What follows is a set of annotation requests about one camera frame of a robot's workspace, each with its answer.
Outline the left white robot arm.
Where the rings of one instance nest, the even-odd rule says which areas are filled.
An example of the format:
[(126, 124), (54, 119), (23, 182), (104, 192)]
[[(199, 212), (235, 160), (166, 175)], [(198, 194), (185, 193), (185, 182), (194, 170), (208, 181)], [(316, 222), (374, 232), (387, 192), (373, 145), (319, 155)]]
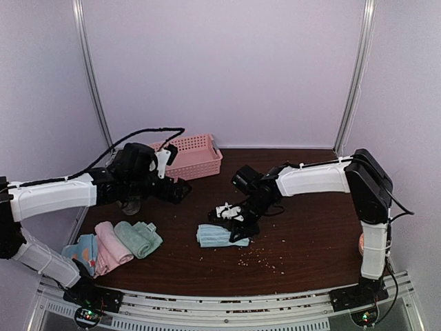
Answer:
[(84, 306), (99, 300), (86, 269), (76, 259), (62, 257), (35, 239), (21, 222), (30, 217), (70, 208), (128, 203), (154, 197), (180, 203), (191, 186), (165, 173), (178, 154), (170, 145), (155, 150), (141, 143), (127, 143), (105, 167), (58, 179), (10, 183), (1, 178), (1, 258), (13, 259), (36, 272), (72, 288)]

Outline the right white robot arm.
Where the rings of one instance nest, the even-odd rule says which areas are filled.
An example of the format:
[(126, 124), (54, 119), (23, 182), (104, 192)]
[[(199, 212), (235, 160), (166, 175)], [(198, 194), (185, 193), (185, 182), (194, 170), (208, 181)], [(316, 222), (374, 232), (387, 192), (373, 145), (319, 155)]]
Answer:
[(219, 214), (230, 220), (232, 243), (258, 234), (259, 219), (284, 197), (323, 192), (350, 194), (364, 235), (360, 278), (353, 298), (365, 305), (379, 294), (391, 241), (393, 184), (368, 150), (358, 149), (350, 157), (322, 163), (284, 163), (266, 174), (246, 165), (236, 172), (232, 183), (246, 195), (244, 201)]

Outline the light blue towel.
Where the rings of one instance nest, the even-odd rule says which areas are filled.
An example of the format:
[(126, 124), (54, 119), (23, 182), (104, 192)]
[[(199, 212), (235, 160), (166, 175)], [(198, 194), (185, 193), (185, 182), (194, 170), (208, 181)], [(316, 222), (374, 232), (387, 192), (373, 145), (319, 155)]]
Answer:
[(230, 234), (230, 231), (221, 226), (200, 224), (196, 232), (196, 240), (202, 248), (247, 247), (249, 245), (249, 238), (230, 242)]

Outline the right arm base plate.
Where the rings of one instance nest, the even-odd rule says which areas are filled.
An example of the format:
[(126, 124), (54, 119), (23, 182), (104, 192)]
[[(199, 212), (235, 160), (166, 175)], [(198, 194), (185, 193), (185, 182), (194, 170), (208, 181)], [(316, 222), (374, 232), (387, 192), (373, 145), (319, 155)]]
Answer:
[(374, 289), (370, 285), (353, 285), (329, 292), (334, 312), (359, 308), (389, 298), (385, 288)]

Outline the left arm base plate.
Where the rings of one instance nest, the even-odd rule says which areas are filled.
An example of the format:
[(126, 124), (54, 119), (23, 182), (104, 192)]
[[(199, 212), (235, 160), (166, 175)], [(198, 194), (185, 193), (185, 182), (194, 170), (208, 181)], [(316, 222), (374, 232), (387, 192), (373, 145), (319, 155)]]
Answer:
[(93, 312), (118, 313), (123, 301), (123, 293), (100, 287), (68, 288), (63, 294), (63, 299)]

